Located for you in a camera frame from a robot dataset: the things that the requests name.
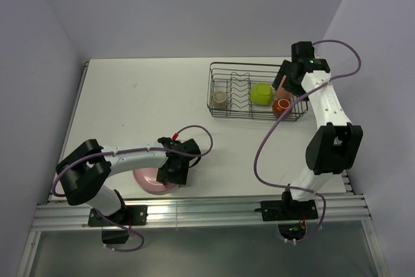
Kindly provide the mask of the pink plastic cup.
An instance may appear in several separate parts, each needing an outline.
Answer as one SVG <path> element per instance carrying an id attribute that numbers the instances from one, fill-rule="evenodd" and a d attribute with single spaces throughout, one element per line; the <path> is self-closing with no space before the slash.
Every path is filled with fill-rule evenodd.
<path id="1" fill-rule="evenodd" d="M 290 101 L 292 98 L 292 94 L 283 87 L 283 83 L 286 78 L 287 77 L 283 75 L 281 83 L 279 84 L 278 88 L 275 90 L 275 94 L 276 94 L 277 99 L 287 99 Z"/>

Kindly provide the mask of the pink plate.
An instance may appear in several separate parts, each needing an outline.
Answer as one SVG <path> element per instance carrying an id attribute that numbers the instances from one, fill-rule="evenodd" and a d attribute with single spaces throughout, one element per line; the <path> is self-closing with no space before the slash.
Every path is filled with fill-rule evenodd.
<path id="1" fill-rule="evenodd" d="M 162 184 L 156 180 L 158 168 L 143 168 L 132 171 L 139 187 L 153 195 L 164 195 L 178 187 L 177 184 Z"/>

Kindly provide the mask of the orange and black mug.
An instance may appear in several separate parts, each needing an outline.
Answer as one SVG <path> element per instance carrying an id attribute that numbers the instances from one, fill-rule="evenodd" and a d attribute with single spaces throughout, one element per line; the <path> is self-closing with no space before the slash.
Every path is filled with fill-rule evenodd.
<path id="1" fill-rule="evenodd" d="M 291 113 L 291 101 L 289 99 L 276 99 L 272 104 L 272 111 L 275 117 L 280 117 L 284 112 Z"/>

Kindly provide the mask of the white and green bowl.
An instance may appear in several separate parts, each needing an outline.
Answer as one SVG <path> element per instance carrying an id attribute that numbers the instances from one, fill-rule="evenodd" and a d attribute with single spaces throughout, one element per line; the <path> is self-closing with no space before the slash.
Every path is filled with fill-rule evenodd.
<path id="1" fill-rule="evenodd" d="M 256 105 L 269 105 L 273 99 L 273 91 L 271 85 L 254 84 L 250 90 L 250 100 Z"/>

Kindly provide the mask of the speckled ceramic ramekin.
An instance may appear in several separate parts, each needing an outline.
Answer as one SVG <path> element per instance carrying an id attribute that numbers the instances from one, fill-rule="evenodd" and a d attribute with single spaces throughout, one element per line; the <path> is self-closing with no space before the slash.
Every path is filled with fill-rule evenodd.
<path id="1" fill-rule="evenodd" d="M 216 109 L 223 109 L 227 106 L 228 97 L 224 91 L 214 91 L 212 95 L 213 107 Z"/>

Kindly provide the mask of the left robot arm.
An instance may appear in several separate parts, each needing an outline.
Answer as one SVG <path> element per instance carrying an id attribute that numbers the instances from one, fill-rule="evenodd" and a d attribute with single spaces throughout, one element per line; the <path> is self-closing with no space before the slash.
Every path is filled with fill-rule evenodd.
<path id="1" fill-rule="evenodd" d="M 135 169 L 155 168 L 158 182 L 185 184 L 190 162 L 201 157 L 196 141 L 181 142 L 159 138 L 142 147 L 110 148 L 89 139 L 56 167 L 58 183 L 70 206 L 87 204 L 99 211 L 110 224 L 126 218 L 125 202 L 119 192 L 104 185 L 114 175 Z"/>

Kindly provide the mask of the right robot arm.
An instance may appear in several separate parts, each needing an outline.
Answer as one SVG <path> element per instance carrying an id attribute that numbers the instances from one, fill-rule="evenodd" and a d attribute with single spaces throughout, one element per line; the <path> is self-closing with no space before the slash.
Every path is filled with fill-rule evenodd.
<path id="1" fill-rule="evenodd" d="M 290 185 L 291 197 L 280 206 L 287 218 L 303 210 L 303 203 L 313 199 L 320 188 L 335 175 L 353 166 L 363 131 L 344 112 L 332 81 L 335 76 L 327 60 L 317 58 L 312 42 L 291 46 L 291 60 L 284 61 L 272 86 L 289 92 L 295 99 L 308 101 L 316 119 L 316 133 L 305 149 L 306 167 Z"/>

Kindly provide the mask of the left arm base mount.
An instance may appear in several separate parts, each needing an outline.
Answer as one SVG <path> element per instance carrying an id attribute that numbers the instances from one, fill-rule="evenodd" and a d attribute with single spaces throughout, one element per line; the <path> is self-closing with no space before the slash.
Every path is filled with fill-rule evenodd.
<path id="1" fill-rule="evenodd" d="M 127 205 L 111 216 L 104 216 L 96 209 L 91 209 L 88 218 L 88 227 L 101 228 L 101 241 L 106 248 L 117 252 L 132 252 L 144 246 L 145 239 L 134 229 L 135 226 L 144 226 L 147 223 L 146 205 Z M 139 238 L 138 246 L 121 248 L 130 238 Z"/>

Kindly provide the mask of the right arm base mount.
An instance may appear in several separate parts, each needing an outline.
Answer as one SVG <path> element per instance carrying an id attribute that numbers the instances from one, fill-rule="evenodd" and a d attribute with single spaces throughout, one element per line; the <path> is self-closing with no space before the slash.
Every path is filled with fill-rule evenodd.
<path id="1" fill-rule="evenodd" d="M 261 214 L 262 221 L 290 221 L 278 226 L 279 234 L 288 240 L 303 239 L 307 233 L 307 220 L 316 220 L 318 212 L 314 200 L 297 201 L 290 191 L 284 191 L 280 200 L 264 200 L 254 210 Z"/>

